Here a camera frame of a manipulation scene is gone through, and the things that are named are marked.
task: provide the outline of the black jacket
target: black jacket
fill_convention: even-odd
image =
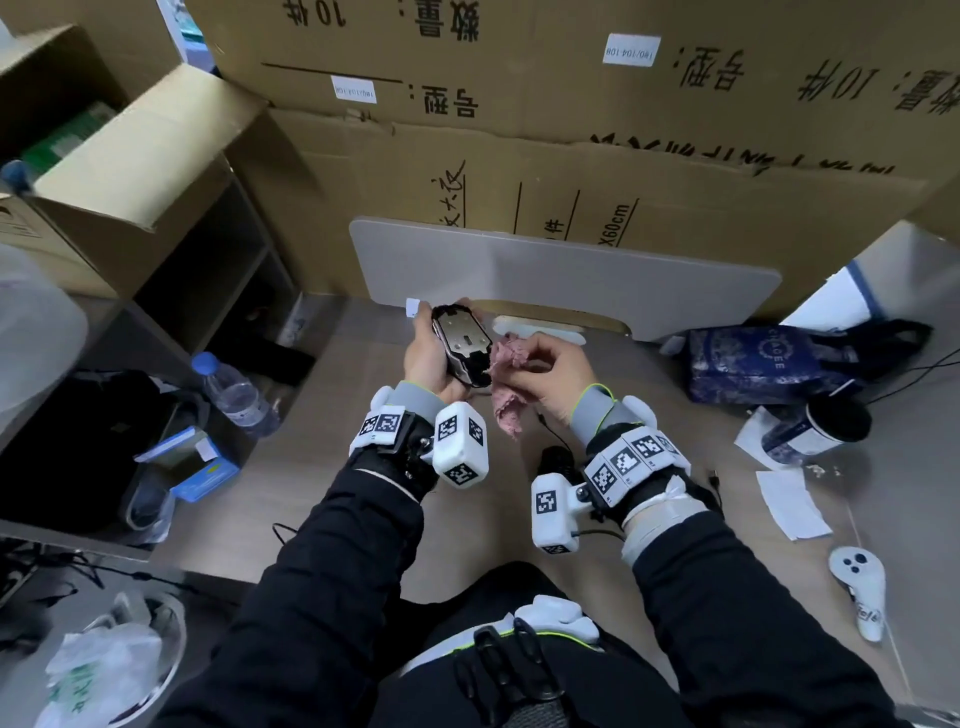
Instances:
[[[380,685],[384,615],[422,530],[420,506],[397,487],[340,472],[209,667],[174,691],[154,728],[480,725],[450,658]],[[581,718],[604,727],[899,725],[874,672],[715,514],[666,531],[633,572],[680,694],[641,661],[546,639]]]

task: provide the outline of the person's right hand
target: person's right hand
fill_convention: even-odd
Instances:
[[[529,392],[550,414],[569,425],[580,396],[596,383],[596,375],[584,350],[576,344],[539,332],[523,339],[519,346],[527,351],[529,361],[545,362],[551,365],[550,370],[538,373],[504,368],[496,373],[496,379]]]

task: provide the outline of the white game controller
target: white game controller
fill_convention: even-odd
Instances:
[[[840,546],[829,557],[830,573],[847,585],[856,604],[856,626],[867,642],[883,639],[887,575],[882,562],[866,548]]]

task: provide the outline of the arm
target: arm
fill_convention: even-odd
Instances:
[[[414,327],[405,380],[389,403],[432,424],[467,391],[446,374],[428,304]],[[355,452],[264,571],[210,665],[174,691],[155,728],[365,724],[384,611],[413,563],[420,501],[434,482],[411,481],[372,449]]]
[[[531,358],[546,374],[514,370],[507,383],[531,392],[570,424],[588,457],[636,426],[637,416],[595,384],[582,350],[535,334]],[[673,475],[684,486],[669,489]],[[621,523],[658,643],[691,717],[704,725],[900,725],[876,674],[828,635],[726,526],[692,497],[678,468],[654,472],[606,513]]]

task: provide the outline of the gray cuff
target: gray cuff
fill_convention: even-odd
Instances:
[[[402,404],[411,412],[434,424],[437,415],[446,405],[433,392],[428,392],[411,381],[401,381],[387,398],[387,404]]]
[[[570,418],[570,429],[577,439],[589,445],[590,440],[604,427],[619,423],[636,423],[637,416],[623,402],[612,400],[599,384],[589,387],[577,402]]]
[[[706,510],[703,503],[690,496],[671,498],[644,508],[624,523],[625,526],[630,526],[630,535],[620,551],[620,557],[632,569],[643,550],[661,533]]]

